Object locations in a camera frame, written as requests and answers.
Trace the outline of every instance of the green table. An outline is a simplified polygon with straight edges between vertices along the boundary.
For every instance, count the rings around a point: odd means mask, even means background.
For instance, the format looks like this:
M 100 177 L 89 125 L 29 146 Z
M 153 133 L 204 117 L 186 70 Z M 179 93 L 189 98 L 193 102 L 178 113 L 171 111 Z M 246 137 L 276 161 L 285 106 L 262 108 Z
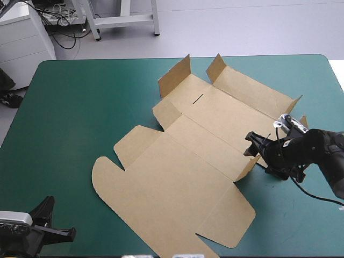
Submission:
M 321 55 L 224 58 L 228 65 L 293 98 L 313 128 L 344 129 L 344 94 Z M 120 164 L 112 150 L 135 125 L 161 130 L 151 108 L 157 84 L 180 59 L 43 62 L 0 148 L 0 210 L 29 211 L 45 196 L 56 199 L 54 225 L 76 227 L 73 243 L 46 246 L 42 255 L 154 254 L 102 202 L 92 187 L 99 156 Z M 212 58 L 193 58 L 192 71 L 209 81 Z M 302 184 L 334 198 L 320 170 L 311 166 Z M 344 255 L 344 213 L 314 200 L 289 180 L 256 166 L 238 182 L 256 218 L 235 249 L 204 239 L 219 255 Z

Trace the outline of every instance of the cardboard tab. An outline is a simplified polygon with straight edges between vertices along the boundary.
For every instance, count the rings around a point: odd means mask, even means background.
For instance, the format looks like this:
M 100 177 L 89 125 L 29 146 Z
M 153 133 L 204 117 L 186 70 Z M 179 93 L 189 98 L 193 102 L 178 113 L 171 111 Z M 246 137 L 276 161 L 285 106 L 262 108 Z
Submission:
M 191 74 L 190 55 L 187 55 L 182 61 L 177 63 L 159 80 L 160 96 L 166 97 L 174 90 L 188 75 Z
M 290 105 L 288 106 L 288 108 L 286 109 L 285 113 L 290 113 L 291 110 L 295 107 L 296 103 L 298 103 L 298 101 L 302 98 L 302 95 L 300 97 L 298 97 L 297 99 L 294 99 Z
M 240 232 L 247 230 L 247 225 L 251 224 L 255 215 L 251 205 L 232 184 L 199 227 L 197 233 L 223 246 L 234 248 L 241 239 Z
M 222 73 L 226 66 L 226 63 L 220 54 L 217 54 L 215 59 L 211 62 L 210 66 L 206 70 L 206 73 L 208 74 L 208 77 L 212 83 L 216 81 L 217 77 Z
M 300 123 L 303 124 L 306 128 L 310 128 L 309 125 L 308 125 L 308 121 L 307 121 L 307 117 L 305 115 L 303 115 L 301 118 L 300 118 Z
M 116 143 L 113 150 L 124 169 L 127 169 L 161 134 L 162 132 L 157 130 L 138 125 Z
M 153 107 L 153 114 L 164 130 L 166 130 L 182 115 L 181 112 L 167 99 L 163 99 Z

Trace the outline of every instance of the cardboard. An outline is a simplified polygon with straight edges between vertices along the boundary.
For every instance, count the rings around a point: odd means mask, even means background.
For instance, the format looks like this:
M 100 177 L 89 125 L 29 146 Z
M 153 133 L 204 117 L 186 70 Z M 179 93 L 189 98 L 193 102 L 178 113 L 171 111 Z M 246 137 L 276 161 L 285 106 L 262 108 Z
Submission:
M 153 108 L 164 132 L 136 126 L 114 146 L 125 171 L 106 157 L 92 171 L 101 199 L 160 257 L 217 257 L 196 234 L 239 243 L 255 212 L 234 182 L 259 159 L 243 156 L 245 136 L 273 133 L 297 102 L 219 55 L 207 73 L 213 85 L 191 73 L 189 56 L 175 65 L 159 80 L 163 99 Z

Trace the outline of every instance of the cardboard flap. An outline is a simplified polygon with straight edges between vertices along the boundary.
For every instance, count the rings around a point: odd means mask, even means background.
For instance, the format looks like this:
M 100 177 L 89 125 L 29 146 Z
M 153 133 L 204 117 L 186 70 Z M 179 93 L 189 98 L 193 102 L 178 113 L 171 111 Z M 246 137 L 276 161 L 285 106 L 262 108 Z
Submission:
M 250 163 L 249 157 L 243 156 L 242 152 L 186 116 L 180 116 L 166 130 L 166 133 L 218 169 L 231 181 L 236 181 L 243 171 L 245 175 L 249 171 L 246 169 L 247 163 Z
M 122 171 L 111 160 L 99 157 L 92 170 L 92 183 L 100 198 L 159 257 L 171 258 L 176 253 L 202 253 L 218 258 L 197 235 L 176 219 L 173 211 L 155 202 L 156 192 L 149 196 L 137 176 Z
M 240 179 L 244 178 L 254 167 L 254 165 L 256 165 L 256 163 L 259 161 L 259 160 L 263 160 L 263 159 L 260 159 L 260 155 L 252 158 L 248 164 L 246 165 L 246 167 L 242 170 L 242 172 L 237 176 L 237 178 L 234 180 L 234 182 L 237 182 L 239 181 Z
M 272 117 L 278 118 L 294 103 L 282 94 L 235 69 L 226 66 L 213 85 L 246 105 Z
M 164 130 L 166 130 L 182 115 L 180 111 L 167 99 L 163 99 L 153 107 L 153 114 Z
M 223 246 L 234 248 L 254 217 L 254 209 L 238 188 L 232 184 L 199 227 L 197 233 Z
M 173 66 L 159 80 L 160 96 L 166 97 L 174 90 L 188 75 L 191 74 L 190 55 L 187 55 L 182 61 Z
M 288 106 L 288 108 L 286 109 L 285 113 L 290 113 L 291 110 L 294 108 L 294 106 L 296 105 L 296 103 L 302 98 L 302 95 L 300 97 L 298 97 L 297 99 L 294 99 L 290 105 Z
M 208 74 L 208 77 L 212 83 L 216 81 L 217 77 L 222 73 L 226 66 L 226 63 L 220 54 L 217 54 L 215 59 L 211 62 L 210 66 L 206 70 L 206 73 Z
M 305 115 L 303 115 L 301 118 L 300 118 L 300 123 L 303 124 L 305 127 L 307 127 L 308 129 L 310 128 L 309 125 L 308 125 L 308 121 L 307 121 L 307 117 Z
M 116 143 L 113 150 L 124 169 L 127 169 L 161 134 L 162 132 L 157 130 L 138 125 Z

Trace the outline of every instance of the gray floor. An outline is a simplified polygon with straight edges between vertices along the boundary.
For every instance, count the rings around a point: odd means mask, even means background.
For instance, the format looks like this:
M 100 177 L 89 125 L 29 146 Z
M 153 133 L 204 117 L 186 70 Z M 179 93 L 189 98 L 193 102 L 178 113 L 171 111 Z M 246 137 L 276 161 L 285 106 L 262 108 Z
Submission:
M 102 17 L 118 12 L 114 0 L 93 0 Z M 101 30 L 64 50 L 58 59 L 170 58 L 191 56 L 323 54 L 344 59 L 344 0 L 157 0 L 161 35 L 152 26 Z M 150 0 L 132 0 L 133 14 Z M 62 44 L 73 42 L 58 37 Z M 0 144 L 16 111 L 0 106 Z

